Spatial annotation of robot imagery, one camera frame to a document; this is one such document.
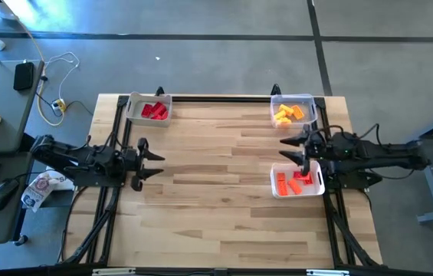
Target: power strip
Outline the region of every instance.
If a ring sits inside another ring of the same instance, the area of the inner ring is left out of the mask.
[[[53,107],[54,111],[60,110],[62,113],[66,112],[66,104],[64,103],[63,99],[57,99],[52,104],[51,107]]]

